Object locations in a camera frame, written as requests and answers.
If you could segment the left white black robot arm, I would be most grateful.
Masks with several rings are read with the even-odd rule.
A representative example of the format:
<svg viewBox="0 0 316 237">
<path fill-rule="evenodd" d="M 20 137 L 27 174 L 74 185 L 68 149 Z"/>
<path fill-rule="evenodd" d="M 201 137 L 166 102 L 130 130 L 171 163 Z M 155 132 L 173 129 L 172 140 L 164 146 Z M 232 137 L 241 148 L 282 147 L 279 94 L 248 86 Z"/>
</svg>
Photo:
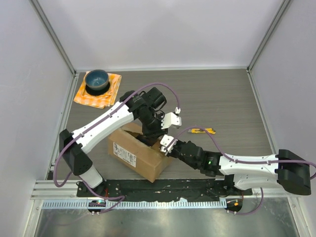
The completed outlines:
<svg viewBox="0 0 316 237">
<path fill-rule="evenodd" d="M 59 159 L 63 159 L 71 170 L 88 186 L 94 197 L 105 191 L 103 177 L 93 165 L 88 153 L 115 130 L 134 121 L 142 124 L 142 134 L 149 141 L 156 141 L 168 130 L 162 127 L 164 112 L 161 109 L 167 100 L 156 87 L 137 93 L 128 91 L 107 112 L 94 121 L 69 132 L 64 129 L 59 134 Z"/>
</svg>

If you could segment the yellow utility knife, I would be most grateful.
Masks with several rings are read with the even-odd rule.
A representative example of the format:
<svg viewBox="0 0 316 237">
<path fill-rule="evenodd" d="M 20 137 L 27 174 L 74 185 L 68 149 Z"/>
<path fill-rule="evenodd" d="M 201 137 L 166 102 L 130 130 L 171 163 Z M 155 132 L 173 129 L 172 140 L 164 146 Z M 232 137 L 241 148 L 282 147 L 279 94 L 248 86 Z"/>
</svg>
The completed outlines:
<svg viewBox="0 0 316 237">
<path fill-rule="evenodd" d="M 216 131 L 213 130 L 212 128 L 205 128 L 205 129 L 192 128 L 188 130 L 188 133 L 201 134 L 201 133 L 206 133 L 206 131 L 209 132 L 210 134 L 216 134 Z"/>
</svg>

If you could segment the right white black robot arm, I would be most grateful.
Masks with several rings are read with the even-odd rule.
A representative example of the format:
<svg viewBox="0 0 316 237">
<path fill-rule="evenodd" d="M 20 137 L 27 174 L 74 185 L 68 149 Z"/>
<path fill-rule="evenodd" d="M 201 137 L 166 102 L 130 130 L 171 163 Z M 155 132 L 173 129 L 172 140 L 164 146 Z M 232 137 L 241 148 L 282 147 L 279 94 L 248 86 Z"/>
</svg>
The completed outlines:
<svg viewBox="0 0 316 237">
<path fill-rule="evenodd" d="M 278 154 L 268 156 L 241 157 L 205 151 L 191 141 L 175 141 L 165 154 L 208 177 L 223 176 L 223 189 L 229 195 L 253 188 L 283 188 L 300 196 L 312 193 L 310 165 L 289 150 L 280 149 Z"/>
</svg>

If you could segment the brown cardboard express box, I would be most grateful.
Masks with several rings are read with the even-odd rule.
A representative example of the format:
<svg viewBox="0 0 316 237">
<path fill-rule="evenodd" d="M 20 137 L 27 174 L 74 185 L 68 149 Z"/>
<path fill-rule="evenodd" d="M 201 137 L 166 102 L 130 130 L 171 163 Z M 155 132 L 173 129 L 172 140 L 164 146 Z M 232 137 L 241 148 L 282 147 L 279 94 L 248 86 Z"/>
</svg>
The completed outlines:
<svg viewBox="0 0 316 237">
<path fill-rule="evenodd" d="M 160 151 L 160 140 L 145 139 L 142 127 L 135 123 L 115 130 L 107 140 L 109 155 L 152 183 L 172 162 Z"/>
</svg>

